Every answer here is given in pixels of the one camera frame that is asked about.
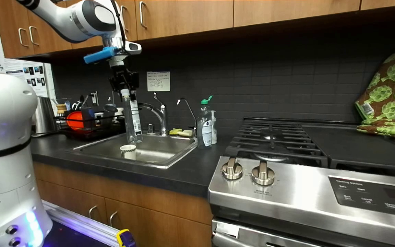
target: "green bottle cap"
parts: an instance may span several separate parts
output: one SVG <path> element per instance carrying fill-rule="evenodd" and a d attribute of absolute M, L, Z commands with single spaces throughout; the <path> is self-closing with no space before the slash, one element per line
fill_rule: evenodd
<path fill-rule="evenodd" d="M 213 95 L 211 95 L 208 99 L 203 99 L 203 100 L 201 101 L 201 104 L 202 104 L 202 105 L 207 105 L 207 104 L 208 104 L 208 101 L 210 101 L 212 97 L 213 97 Z"/>

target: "stainless steel sink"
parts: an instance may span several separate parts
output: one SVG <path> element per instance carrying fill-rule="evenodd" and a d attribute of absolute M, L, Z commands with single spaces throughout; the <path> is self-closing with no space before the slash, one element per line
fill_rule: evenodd
<path fill-rule="evenodd" d="M 143 142 L 136 144 L 136 159 L 121 158 L 120 147 L 128 144 L 126 134 L 75 147 L 69 152 L 167 169 L 196 146 L 196 139 L 143 134 Z"/>

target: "cabinet handle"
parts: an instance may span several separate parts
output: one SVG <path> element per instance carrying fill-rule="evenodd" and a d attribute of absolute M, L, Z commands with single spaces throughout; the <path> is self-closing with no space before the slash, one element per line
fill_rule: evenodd
<path fill-rule="evenodd" d="M 20 28 L 20 29 L 17 30 L 17 33 L 19 34 L 19 42 L 21 43 L 22 46 L 28 47 L 28 45 L 25 45 L 25 44 L 22 42 L 21 30 L 27 32 L 27 30 L 25 30 L 25 29 L 23 29 L 23 28 Z"/>
<path fill-rule="evenodd" d="M 109 217 L 109 226 L 110 226 L 110 227 L 113 227 L 113 226 L 112 226 L 112 218 L 113 218 L 117 213 L 118 213 L 118 212 L 115 211 L 113 214 L 111 214 L 111 217 Z"/>
<path fill-rule="evenodd" d="M 91 209 L 89 209 L 88 215 L 89 215 L 89 219 L 92 219 L 92 210 L 94 210 L 95 208 L 97 208 L 97 205 L 95 205 L 94 207 L 92 207 Z"/>
<path fill-rule="evenodd" d="M 123 18 L 123 23 L 124 23 L 124 11 L 123 11 L 123 9 L 125 10 L 125 11 L 127 11 L 127 8 L 126 8 L 126 6 L 121 6 L 120 7 L 121 8 L 121 17 Z M 129 29 L 127 29 L 126 28 L 126 23 L 124 23 L 124 30 L 128 33 L 129 32 Z"/>
<path fill-rule="evenodd" d="M 30 26 L 30 27 L 28 27 L 28 30 L 30 31 L 30 41 L 33 43 L 33 44 L 35 44 L 35 45 L 39 45 L 38 43 L 35 43 L 34 41 L 33 41 L 33 35 L 32 35 L 32 29 L 36 29 L 37 30 L 37 28 L 35 27 L 35 26 Z"/>
<path fill-rule="evenodd" d="M 145 26 L 143 24 L 143 5 L 147 7 L 146 3 L 144 3 L 143 1 L 140 1 L 140 24 L 141 24 L 141 26 L 143 26 L 144 28 L 147 29 L 147 26 Z"/>

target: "oven handle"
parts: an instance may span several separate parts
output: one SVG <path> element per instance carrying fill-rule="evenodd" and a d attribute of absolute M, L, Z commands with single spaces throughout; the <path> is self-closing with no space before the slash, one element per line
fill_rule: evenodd
<path fill-rule="evenodd" d="M 211 241 L 216 247 L 254 247 L 249 244 L 245 244 L 233 238 L 232 236 L 224 233 L 213 232 Z"/>

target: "paper cup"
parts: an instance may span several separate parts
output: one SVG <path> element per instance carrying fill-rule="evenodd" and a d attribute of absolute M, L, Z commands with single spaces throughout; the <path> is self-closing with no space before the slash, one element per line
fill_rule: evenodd
<path fill-rule="evenodd" d="M 136 159 L 136 146 L 132 144 L 120 147 L 121 158 L 128 158 L 129 160 Z"/>

